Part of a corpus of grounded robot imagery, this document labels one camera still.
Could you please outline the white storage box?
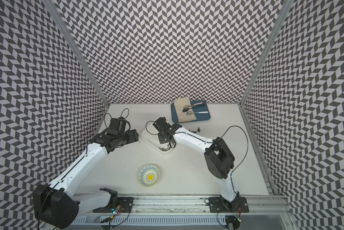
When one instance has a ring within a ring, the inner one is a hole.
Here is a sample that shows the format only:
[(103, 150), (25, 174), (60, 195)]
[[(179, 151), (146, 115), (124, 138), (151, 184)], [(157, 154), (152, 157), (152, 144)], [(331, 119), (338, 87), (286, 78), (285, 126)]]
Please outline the white storage box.
[(147, 128), (145, 128), (142, 131), (141, 138), (149, 145), (151, 145), (153, 148), (158, 150), (161, 153), (170, 153), (173, 149), (167, 152), (162, 152), (159, 150), (159, 147), (164, 146), (165, 144), (160, 144), (158, 139), (158, 131), (154, 128), (154, 126), (150, 123), (148, 124)]

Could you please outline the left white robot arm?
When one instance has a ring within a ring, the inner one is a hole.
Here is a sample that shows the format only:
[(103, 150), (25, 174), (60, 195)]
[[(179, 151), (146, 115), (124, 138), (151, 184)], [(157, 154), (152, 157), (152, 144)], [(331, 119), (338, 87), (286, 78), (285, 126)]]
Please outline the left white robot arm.
[(65, 229), (84, 213), (106, 210), (117, 213), (121, 209), (118, 193), (101, 188), (99, 192), (73, 199), (75, 191), (88, 173), (117, 147), (138, 141), (135, 129), (127, 132), (97, 134), (84, 152), (57, 178), (49, 184), (39, 185), (33, 191), (34, 214), (59, 229)]

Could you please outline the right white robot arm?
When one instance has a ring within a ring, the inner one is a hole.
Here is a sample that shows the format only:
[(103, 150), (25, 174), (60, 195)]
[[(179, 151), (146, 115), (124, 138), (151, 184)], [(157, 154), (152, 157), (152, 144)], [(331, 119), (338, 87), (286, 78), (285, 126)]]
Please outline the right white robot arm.
[(156, 121), (153, 126), (158, 131), (161, 144), (182, 144), (202, 154), (210, 173), (219, 179), (220, 202), (223, 209), (234, 212), (240, 208), (242, 199), (232, 178), (235, 157), (223, 138), (204, 138), (180, 124), (170, 125)]

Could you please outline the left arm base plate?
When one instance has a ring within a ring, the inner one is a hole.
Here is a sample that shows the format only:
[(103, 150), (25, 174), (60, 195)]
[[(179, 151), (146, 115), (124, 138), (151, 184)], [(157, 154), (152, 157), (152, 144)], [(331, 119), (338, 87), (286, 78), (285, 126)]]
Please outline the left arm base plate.
[(110, 201), (108, 205), (102, 208), (94, 209), (93, 213), (113, 213), (117, 207), (121, 207), (122, 213), (130, 213), (134, 203), (133, 197), (119, 197), (116, 201)]

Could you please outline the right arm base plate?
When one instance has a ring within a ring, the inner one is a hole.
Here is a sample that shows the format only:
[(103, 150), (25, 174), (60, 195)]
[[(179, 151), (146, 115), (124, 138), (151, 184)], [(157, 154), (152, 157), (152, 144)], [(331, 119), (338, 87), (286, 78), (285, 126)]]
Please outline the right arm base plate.
[(235, 197), (233, 201), (227, 201), (223, 197), (209, 197), (208, 205), (211, 213), (249, 213), (247, 200), (241, 196)]

